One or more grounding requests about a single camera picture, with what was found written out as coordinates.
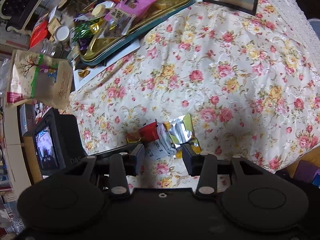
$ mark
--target white jar lid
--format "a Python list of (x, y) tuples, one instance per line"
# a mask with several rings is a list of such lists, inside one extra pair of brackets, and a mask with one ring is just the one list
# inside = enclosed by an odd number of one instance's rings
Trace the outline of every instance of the white jar lid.
[(61, 25), (54, 32), (54, 37), (55, 37), (56, 41), (60, 41), (62, 43), (65, 43), (69, 39), (69, 34), (70, 34), (70, 31), (69, 31), (68, 26)]

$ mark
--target gold tray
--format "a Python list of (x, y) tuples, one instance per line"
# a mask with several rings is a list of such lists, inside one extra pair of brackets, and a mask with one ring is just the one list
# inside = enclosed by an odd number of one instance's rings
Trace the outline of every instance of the gold tray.
[(148, 30), (151, 30), (161, 22), (164, 22), (171, 15), (176, 14), (193, 3), (194, 0), (157, 0), (148, 9), (148, 16), (143, 21), (133, 26), (126, 36), (120, 38), (98, 39), (103, 31), (102, 26), (92, 38), (86, 53), (81, 55), (81, 60), (87, 65), (96, 65), (120, 47)]

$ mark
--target black circular disc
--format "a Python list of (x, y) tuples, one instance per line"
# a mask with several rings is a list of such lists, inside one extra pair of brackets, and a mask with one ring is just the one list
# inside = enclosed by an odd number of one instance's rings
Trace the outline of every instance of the black circular disc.
[(88, 180), (61, 175), (27, 188), (21, 193), (17, 208), (28, 227), (66, 232), (87, 224), (103, 206), (103, 193)]
[(294, 226), (308, 210), (308, 197), (295, 185), (269, 176), (247, 176), (222, 195), (222, 208), (238, 225), (260, 232)]

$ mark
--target floral tablecloth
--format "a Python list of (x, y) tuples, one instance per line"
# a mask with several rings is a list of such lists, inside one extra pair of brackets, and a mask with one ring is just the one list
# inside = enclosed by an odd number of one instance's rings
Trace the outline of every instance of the floral tablecloth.
[[(70, 96), (88, 154), (125, 144), (143, 123), (192, 115), (204, 152), (276, 171), (316, 147), (318, 66), (268, 0), (257, 14), (196, 3)], [(192, 187), (182, 159), (148, 161), (130, 187)], [(229, 181), (219, 176), (220, 190)]]

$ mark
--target tufted upholstery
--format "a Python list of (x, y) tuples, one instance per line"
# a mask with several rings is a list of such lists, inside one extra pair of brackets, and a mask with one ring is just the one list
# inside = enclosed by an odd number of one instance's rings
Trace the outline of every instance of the tufted upholstery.
[(30, 0), (5, 0), (1, 12), (5, 16), (21, 15)]

